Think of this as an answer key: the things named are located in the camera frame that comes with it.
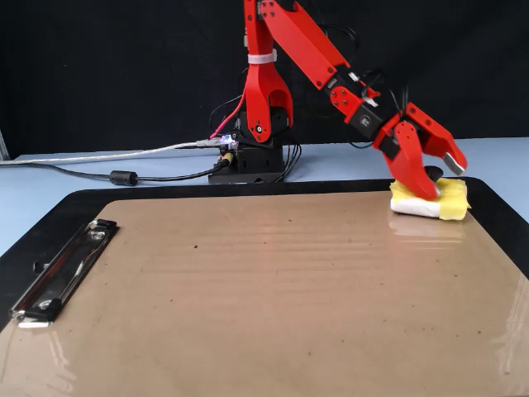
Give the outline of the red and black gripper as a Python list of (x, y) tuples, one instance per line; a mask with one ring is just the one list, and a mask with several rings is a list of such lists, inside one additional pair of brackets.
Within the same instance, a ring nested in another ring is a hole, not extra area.
[[(419, 138), (414, 123), (421, 131)], [(451, 133), (412, 103), (404, 104), (382, 121), (374, 147), (384, 154), (392, 176), (427, 201), (437, 200), (438, 192), (424, 169), (422, 152), (442, 159), (456, 175), (462, 175), (468, 167)]]

